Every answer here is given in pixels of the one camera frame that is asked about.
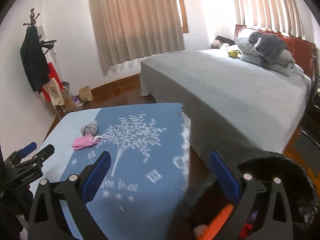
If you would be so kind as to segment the brown paper bag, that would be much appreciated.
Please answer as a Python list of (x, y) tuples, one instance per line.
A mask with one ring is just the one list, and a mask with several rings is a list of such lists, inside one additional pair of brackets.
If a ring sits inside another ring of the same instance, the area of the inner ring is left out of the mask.
[(82, 102), (91, 102), (94, 99), (94, 96), (89, 86), (85, 86), (79, 89), (79, 96)]

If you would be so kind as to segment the striped basket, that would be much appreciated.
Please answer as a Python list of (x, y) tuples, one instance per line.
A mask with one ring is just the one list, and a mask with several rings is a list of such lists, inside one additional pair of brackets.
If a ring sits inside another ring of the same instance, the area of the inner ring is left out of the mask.
[(61, 94), (62, 94), (63, 101), (65, 102), (69, 96), (70, 83), (67, 81), (63, 81), (61, 82), (61, 84), (62, 84)]

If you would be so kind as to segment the grey crumpled sock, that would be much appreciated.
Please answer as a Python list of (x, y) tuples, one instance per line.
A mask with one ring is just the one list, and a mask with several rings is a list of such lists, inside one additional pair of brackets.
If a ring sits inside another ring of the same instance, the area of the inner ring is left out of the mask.
[(81, 129), (82, 136), (91, 135), (96, 136), (98, 134), (98, 123), (96, 120), (93, 120), (86, 125), (82, 126)]

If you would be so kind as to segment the yellow plush toy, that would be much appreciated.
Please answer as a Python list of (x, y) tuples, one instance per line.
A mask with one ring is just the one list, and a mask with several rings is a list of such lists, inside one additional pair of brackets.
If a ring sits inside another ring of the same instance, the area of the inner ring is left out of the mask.
[(241, 55), (242, 55), (242, 51), (238, 49), (233, 49), (228, 51), (228, 56), (234, 59), (239, 58)]

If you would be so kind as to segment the wooden coat rack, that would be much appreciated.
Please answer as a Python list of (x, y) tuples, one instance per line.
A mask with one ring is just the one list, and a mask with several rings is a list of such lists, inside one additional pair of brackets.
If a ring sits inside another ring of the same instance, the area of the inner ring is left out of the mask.
[(34, 27), (36, 25), (37, 18), (40, 16), (40, 13), (35, 14), (35, 9), (31, 8), (30, 10), (30, 21), (27, 23), (23, 23), (23, 26), (31, 26)]

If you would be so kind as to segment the beige right curtain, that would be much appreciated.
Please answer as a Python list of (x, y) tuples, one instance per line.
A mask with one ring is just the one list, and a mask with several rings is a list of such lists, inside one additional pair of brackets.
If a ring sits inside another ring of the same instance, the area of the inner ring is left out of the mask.
[(305, 38), (296, 0), (234, 0), (239, 25)]

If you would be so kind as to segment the beige left curtain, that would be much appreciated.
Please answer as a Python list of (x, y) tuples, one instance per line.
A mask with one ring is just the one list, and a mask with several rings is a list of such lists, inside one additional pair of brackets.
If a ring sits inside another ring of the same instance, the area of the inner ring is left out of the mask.
[(126, 61), (185, 49), (176, 0), (88, 0), (106, 75)]

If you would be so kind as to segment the beige curtain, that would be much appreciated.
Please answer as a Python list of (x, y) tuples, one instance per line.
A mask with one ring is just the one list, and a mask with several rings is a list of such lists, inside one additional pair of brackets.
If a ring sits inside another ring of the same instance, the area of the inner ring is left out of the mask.
[(234, 0), (239, 25), (305, 38), (296, 0)]
[(88, 0), (106, 75), (126, 61), (185, 49), (176, 0)]

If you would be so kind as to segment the black round trash bin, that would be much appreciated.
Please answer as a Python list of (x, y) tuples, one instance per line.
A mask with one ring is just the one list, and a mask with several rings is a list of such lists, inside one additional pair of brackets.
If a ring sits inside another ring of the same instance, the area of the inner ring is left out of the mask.
[(209, 165), (178, 204), (167, 239), (319, 239), (319, 196), (293, 160), (214, 151)]

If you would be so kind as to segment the dark floor mat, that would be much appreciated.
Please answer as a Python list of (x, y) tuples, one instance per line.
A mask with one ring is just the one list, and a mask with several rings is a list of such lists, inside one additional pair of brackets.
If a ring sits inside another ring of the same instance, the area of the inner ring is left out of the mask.
[(294, 148), (307, 163), (319, 163), (319, 149), (304, 135), (297, 139)]

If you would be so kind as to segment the red wooden headboard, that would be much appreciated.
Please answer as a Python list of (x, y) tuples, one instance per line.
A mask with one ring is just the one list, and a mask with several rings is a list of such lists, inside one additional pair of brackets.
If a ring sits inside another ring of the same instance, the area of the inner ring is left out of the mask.
[(296, 64), (298, 64), (304, 70), (304, 73), (311, 79), (315, 77), (315, 56), (317, 55), (317, 48), (314, 43), (290, 35), (286, 36), (279, 32), (256, 29), (239, 24), (235, 25), (234, 38), (249, 37), (253, 32), (277, 35), (286, 43), (289, 52), (292, 54), (293, 58), (296, 61)]

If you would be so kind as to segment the grey bed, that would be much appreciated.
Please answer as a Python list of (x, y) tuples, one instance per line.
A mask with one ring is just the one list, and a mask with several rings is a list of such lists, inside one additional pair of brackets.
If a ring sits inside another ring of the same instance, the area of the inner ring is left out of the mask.
[(305, 112), (311, 80), (210, 51), (177, 51), (144, 59), (140, 85), (143, 96), (183, 105), (191, 145), (207, 161), (213, 150), (283, 152)]

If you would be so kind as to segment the red bag in bin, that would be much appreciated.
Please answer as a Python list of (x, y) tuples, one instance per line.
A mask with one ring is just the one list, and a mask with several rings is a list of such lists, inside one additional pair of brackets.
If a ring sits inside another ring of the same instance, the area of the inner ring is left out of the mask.
[(252, 225), (252, 224), (245, 223), (245, 224), (244, 224), (244, 227), (243, 227), (242, 230), (240, 231), (239, 236), (237, 237), (237, 240), (244, 240), (244, 239), (246, 239), (246, 238), (249, 236), (252, 228), (253, 228), (253, 225)]

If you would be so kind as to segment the beige tote bag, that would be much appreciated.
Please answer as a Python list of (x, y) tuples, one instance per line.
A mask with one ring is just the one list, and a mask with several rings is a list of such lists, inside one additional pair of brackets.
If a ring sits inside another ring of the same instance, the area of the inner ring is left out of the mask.
[(51, 78), (50, 81), (43, 86), (43, 89), (49, 95), (52, 106), (62, 106), (64, 104), (61, 89), (55, 78)]

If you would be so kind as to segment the cardboard box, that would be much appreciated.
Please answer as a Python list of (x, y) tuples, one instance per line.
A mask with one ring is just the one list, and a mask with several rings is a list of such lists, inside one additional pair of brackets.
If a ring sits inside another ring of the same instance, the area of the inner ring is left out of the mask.
[(64, 104), (61, 106), (63, 114), (68, 114), (71, 112), (77, 112), (78, 109), (70, 95), (67, 96)]

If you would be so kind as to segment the red hanging garment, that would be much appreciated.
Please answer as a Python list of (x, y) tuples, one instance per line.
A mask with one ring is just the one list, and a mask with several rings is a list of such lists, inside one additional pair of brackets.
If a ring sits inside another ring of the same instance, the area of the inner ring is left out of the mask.
[(63, 105), (62, 90), (63, 86), (60, 78), (50, 62), (48, 63), (49, 68), (49, 82), (41, 88), (41, 91), (48, 102), (52, 102), (54, 106)]

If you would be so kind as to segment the orange foam net sleeve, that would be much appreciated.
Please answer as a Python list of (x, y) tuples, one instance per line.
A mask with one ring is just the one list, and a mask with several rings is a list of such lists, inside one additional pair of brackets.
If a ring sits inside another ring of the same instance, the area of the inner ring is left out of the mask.
[(227, 219), (234, 209), (233, 204), (227, 204), (222, 210), (212, 219), (209, 225), (201, 224), (194, 228), (194, 235), (198, 240), (212, 240), (222, 229)]

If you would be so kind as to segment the pink face mask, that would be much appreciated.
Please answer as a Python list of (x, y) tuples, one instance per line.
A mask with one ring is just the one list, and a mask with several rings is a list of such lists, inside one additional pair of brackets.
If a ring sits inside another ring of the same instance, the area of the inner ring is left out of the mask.
[(96, 145), (99, 142), (99, 139), (91, 134), (84, 135), (76, 138), (72, 143), (72, 148), (74, 150), (81, 150), (84, 148), (91, 147)]

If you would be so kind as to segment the dark grey hoodie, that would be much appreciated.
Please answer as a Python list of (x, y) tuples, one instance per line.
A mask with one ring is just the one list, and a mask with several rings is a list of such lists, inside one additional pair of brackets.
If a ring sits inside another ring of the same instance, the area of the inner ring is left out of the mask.
[(274, 34), (253, 32), (248, 41), (253, 45), (254, 51), (258, 54), (258, 62), (262, 65), (273, 62), (287, 49), (286, 43)]

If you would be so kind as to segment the blue tree pattern tablecloth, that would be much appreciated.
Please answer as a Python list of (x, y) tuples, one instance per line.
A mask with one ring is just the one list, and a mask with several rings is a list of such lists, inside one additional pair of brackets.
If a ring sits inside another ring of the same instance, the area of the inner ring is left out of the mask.
[[(54, 154), (42, 173), (51, 183), (80, 174), (107, 151), (111, 167), (87, 203), (108, 239), (167, 239), (189, 183), (190, 120), (180, 103), (152, 103), (70, 113), (44, 140)], [(96, 120), (96, 145), (72, 148), (81, 127)]]

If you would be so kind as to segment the dark bag on bed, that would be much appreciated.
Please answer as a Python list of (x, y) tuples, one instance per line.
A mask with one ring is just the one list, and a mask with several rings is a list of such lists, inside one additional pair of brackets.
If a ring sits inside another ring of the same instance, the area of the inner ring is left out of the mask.
[(215, 38), (215, 40), (211, 44), (211, 48), (212, 49), (220, 49), (220, 47), (222, 45), (232, 46), (232, 45), (235, 45), (235, 42), (231, 39), (217, 35), (217, 37)]

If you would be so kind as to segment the black hanging coat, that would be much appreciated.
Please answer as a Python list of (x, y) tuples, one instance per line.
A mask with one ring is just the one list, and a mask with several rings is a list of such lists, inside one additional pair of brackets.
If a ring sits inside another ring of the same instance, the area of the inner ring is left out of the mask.
[(26, 77), (33, 92), (41, 94), (50, 78), (50, 70), (43, 54), (36, 27), (27, 27), (20, 55)]

